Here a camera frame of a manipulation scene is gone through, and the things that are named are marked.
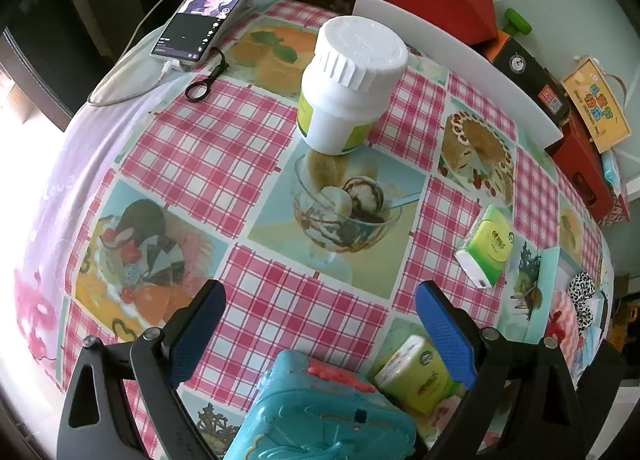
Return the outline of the pink white zigzag towel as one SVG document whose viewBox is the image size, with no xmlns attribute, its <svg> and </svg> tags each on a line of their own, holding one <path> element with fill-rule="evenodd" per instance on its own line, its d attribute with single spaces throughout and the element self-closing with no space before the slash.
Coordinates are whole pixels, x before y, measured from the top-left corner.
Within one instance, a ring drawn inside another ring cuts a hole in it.
<svg viewBox="0 0 640 460">
<path fill-rule="evenodd" d="M 548 335 L 559 343 L 567 367 L 574 364 L 579 344 L 576 312 L 565 291 L 554 291 L 549 314 Z"/>
</svg>

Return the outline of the white foam board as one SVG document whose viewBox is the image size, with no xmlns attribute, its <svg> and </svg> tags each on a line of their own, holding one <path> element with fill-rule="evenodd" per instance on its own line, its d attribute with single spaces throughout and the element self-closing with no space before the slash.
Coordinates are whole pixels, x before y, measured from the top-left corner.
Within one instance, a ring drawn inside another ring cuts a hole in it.
<svg viewBox="0 0 640 460">
<path fill-rule="evenodd" d="M 532 98 L 482 55 L 441 28 L 384 0 L 356 0 L 352 13 L 384 24 L 406 43 L 470 82 L 539 146 L 547 148 L 562 138 L 561 130 Z"/>
</svg>

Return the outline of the green dumbbell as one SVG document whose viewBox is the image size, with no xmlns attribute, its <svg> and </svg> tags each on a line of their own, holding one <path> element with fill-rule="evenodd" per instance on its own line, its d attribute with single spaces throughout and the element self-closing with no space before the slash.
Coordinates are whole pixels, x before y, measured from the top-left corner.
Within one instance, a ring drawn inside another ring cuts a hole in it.
<svg viewBox="0 0 640 460">
<path fill-rule="evenodd" d="M 504 19 L 506 20 L 506 24 L 502 30 L 506 32 L 507 35 L 529 35 L 533 31 L 529 22 L 513 8 L 507 8 L 504 11 Z"/>
</svg>

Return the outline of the green tissue pack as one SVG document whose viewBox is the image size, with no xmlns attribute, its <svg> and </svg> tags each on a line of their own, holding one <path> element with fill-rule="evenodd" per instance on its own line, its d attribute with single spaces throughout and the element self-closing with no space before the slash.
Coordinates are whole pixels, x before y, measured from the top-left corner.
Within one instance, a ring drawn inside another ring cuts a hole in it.
<svg viewBox="0 0 640 460">
<path fill-rule="evenodd" d="M 373 383 L 407 412 L 431 417 L 436 406 L 457 388 L 434 345 L 413 334 L 401 344 Z"/>
<path fill-rule="evenodd" d="M 495 287 L 514 243 L 514 232 L 498 206 L 486 206 L 454 252 L 458 264 L 477 289 Z"/>
</svg>

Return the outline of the blue wet wipes pack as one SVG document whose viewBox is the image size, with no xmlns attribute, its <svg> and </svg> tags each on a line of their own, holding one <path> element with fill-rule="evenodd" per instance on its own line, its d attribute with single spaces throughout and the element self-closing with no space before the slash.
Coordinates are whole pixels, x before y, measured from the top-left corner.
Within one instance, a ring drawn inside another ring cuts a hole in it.
<svg viewBox="0 0 640 460">
<path fill-rule="evenodd" d="M 612 149 L 608 149 L 602 152 L 601 158 L 604 179 L 610 186 L 613 196 L 615 198 L 620 197 L 625 189 L 616 155 Z"/>
</svg>

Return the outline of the wooden picture gift box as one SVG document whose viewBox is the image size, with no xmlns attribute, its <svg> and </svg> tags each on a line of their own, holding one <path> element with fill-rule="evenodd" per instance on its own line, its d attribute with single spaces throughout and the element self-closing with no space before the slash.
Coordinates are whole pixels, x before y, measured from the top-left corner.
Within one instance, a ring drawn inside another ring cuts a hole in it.
<svg viewBox="0 0 640 460">
<path fill-rule="evenodd" d="M 561 84 L 582 117 L 599 154 L 632 134 L 624 111 L 626 85 L 618 76 L 606 73 L 597 59 L 578 57 L 574 70 L 562 79 Z"/>
</svg>

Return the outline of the black long box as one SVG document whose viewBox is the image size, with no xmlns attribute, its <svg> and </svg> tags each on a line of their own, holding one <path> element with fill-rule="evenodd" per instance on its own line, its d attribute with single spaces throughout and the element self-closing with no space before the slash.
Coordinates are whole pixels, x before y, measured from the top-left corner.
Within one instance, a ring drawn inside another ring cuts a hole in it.
<svg viewBox="0 0 640 460">
<path fill-rule="evenodd" d="M 484 55 L 533 99 L 556 126 L 564 122 L 570 112 L 564 88 L 512 35 L 499 30 L 495 41 L 484 48 Z"/>
</svg>

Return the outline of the white pill bottle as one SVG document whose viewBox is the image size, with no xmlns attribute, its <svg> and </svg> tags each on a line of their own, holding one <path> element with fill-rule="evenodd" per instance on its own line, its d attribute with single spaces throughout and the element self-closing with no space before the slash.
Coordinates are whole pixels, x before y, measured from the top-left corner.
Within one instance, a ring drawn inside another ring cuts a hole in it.
<svg viewBox="0 0 640 460">
<path fill-rule="evenodd" d="M 306 144 L 327 156 L 361 146 L 407 66 L 406 44 L 384 24 L 359 16 L 322 24 L 300 84 L 297 126 Z"/>
</svg>

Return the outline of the smartphone on table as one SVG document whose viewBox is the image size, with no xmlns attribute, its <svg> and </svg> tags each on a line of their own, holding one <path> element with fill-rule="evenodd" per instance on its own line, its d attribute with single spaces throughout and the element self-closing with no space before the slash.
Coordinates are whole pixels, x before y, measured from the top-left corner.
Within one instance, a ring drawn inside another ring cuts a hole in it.
<svg viewBox="0 0 640 460">
<path fill-rule="evenodd" d="M 247 0 L 184 0 L 151 50 L 151 55 L 175 59 L 193 67 L 215 46 Z"/>
</svg>

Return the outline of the teal plastic toy case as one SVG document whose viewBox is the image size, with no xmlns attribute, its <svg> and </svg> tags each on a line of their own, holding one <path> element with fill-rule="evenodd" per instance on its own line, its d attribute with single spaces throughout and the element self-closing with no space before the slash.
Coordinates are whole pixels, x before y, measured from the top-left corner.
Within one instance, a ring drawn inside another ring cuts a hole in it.
<svg viewBox="0 0 640 460">
<path fill-rule="evenodd" d="M 405 459 L 416 422 L 363 376 L 282 350 L 227 459 Z"/>
</svg>

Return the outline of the leopard print scrunchie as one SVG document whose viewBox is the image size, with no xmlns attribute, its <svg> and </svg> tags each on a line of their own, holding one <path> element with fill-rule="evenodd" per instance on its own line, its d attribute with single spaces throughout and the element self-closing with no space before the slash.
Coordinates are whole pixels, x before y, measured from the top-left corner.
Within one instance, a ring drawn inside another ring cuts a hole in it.
<svg viewBox="0 0 640 460">
<path fill-rule="evenodd" d="M 567 294 L 574 305 L 578 331 L 581 336 L 593 323 L 594 315 L 590 303 L 595 293 L 596 285 L 586 272 L 578 272 L 570 280 L 567 287 Z"/>
</svg>

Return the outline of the black monitor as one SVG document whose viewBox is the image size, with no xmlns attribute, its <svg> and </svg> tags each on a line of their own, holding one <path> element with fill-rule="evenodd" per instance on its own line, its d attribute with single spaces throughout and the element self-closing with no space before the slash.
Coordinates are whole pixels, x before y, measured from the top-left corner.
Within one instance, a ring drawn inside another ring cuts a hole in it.
<svg viewBox="0 0 640 460">
<path fill-rule="evenodd" d="M 144 33 L 144 0 L 1 0 L 1 63 L 59 128 Z"/>
</svg>

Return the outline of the patterned picture tablecloth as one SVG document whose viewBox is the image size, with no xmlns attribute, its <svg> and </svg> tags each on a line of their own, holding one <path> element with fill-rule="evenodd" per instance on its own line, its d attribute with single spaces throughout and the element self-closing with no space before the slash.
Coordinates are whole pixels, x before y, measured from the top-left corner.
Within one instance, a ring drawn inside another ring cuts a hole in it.
<svg viewBox="0 0 640 460">
<path fill-rule="evenodd" d="M 17 325 L 65 388 L 85 336 L 128 341 L 163 324 L 219 279 L 229 306 L 186 384 L 209 400 L 213 443 L 230 437 L 273 358 L 295 348 L 375 374 L 419 329 L 413 293 L 438 283 L 482 326 L 497 325 L 506 267 L 477 289 L 454 257 L 486 206 L 538 250 L 563 248 L 596 280 L 611 313 L 613 266 L 600 228 L 553 160 L 470 82 L 413 48 L 364 145 L 336 177 L 416 194 L 386 227 L 314 226 L 293 183 L 306 152 L 296 124 L 303 66 L 327 10 L 259 0 L 222 40 L 230 67 L 198 104 L 178 76 L 148 97 L 82 108 L 24 264 Z"/>
</svg>

